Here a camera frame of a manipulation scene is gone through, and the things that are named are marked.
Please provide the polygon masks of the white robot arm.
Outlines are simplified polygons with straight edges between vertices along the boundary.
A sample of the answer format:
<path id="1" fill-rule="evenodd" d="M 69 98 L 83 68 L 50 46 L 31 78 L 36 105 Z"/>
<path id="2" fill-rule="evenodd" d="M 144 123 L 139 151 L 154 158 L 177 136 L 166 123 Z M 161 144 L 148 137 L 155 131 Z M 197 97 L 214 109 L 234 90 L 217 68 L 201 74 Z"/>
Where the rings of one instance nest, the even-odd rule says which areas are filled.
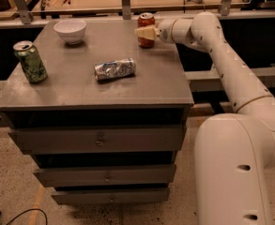
<path id="1" fill-rule="evenodd" d="M 273 225 L 265 167 L 275 163 L 275 97 L 226 41 L 219 19 L 202 12 L 135 34 L 208 53 L 233 109 L 209 117 L 195 138 L 198 225 Z"/>

